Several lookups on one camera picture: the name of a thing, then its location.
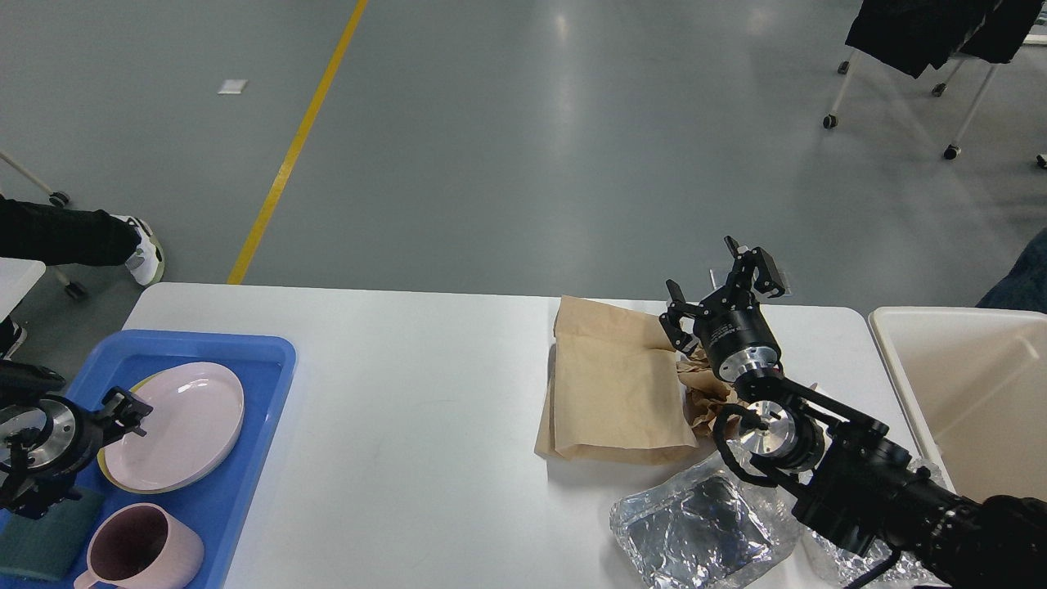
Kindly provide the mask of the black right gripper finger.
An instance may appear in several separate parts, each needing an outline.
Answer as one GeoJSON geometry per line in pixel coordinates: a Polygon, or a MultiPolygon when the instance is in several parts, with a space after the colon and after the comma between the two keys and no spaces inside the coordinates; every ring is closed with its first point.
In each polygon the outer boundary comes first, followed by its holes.
{"type": "Polygon", "coordinates": [[[778,299],[790,294],[788,281],[766,250],[749,249],[735,237],[723,242],[733,263],[721,287],[709,295],[715,309],[756,309],[760,297],[778,299]]]}
{"type": "Polygon", "coordinates": [[[669,295],[669,301],[667,303],[666,312],[659,316],[659,325],[661,325],[664,330],[665,335],[674,350],[683,353],[685,357],[692,357],[696,350],[704,348],[704,344],[700,336],[695,334],[694,329],[684,329],[681,321],[683,321],[684,318],[691,318],[691,320],[695,320],[695,318],[703,317],[704,301],[700,299],[697,303],[688,302],[687,299],[685,299],[680,284],[665,284],[669,295]]]}

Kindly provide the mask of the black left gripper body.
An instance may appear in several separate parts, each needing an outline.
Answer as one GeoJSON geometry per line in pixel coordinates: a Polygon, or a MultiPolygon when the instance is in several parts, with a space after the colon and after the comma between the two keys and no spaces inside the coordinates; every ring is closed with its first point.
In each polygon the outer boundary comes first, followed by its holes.
{"type": "Polygon", "coordinates": [[[45,395],[34,405],[2,410],[4,492],[74,485],[102,440],[101,414],[67,398],[45,395]]]}

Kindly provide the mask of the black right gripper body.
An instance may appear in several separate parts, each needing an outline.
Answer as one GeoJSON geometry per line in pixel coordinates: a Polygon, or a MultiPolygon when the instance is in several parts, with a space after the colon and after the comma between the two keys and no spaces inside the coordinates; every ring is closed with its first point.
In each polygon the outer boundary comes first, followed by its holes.
{"type": "Polygon", "coordinates": [[[695,318],[693,331],[710,367],[723,383],[780,364],[781,347],[759,307],[705,312],[695,318]]]}

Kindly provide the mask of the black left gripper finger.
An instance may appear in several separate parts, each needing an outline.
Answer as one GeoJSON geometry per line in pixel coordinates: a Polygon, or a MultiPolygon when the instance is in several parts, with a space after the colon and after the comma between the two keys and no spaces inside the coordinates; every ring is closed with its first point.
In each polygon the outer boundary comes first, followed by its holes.
{"type": "Polygon", "coordinates": [[[101,400],[98,426],[102,438],[124,438],[127,434],[147,436],[142,422],[153,412],[140,398],[121,387],[112,387],[101,400]]]}
{"type": "Polygon", "coordinates": [[[41,519],[55,504],[82,498],[74,479],[4,479],[1,488],[1,508],[27,519],[41,519]]]}

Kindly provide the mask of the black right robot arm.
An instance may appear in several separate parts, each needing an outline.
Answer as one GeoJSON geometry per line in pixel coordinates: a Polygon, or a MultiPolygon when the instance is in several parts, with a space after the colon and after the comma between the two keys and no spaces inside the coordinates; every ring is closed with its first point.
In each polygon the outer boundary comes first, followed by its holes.
{"type": "Polygon", "coordinates": [[[792,515],[854,556],[874,540],[890,548],[852,583],[864,587],[905,554],[954,588],[1045,585],[1045,504],[997,495],[976,502],[932,481],[927,467],[887,438],[879,420],[790,380],[758,295],[785,287],[764,249],[725,237],[733,259],[725,284],[698,302],[667,280],[659,324],[671,347],[703,352],[738,402],[713,421],[712,439],[730,472],[748,484],[782,488],[792,515]]]}

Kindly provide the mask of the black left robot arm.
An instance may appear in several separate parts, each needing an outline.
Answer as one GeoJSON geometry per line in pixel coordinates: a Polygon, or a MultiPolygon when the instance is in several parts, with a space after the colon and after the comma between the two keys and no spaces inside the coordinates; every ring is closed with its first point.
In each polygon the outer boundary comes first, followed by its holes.
{"type": "Polygon", "coordinates": [[[55,504],[77,501],[77,473],[102,448],[146,436],[153,407],[113,387],[89,411],[60,395],[66,380],[45,366],[3,359],[1,369],[2,509],[41,519],[55,504]]]}

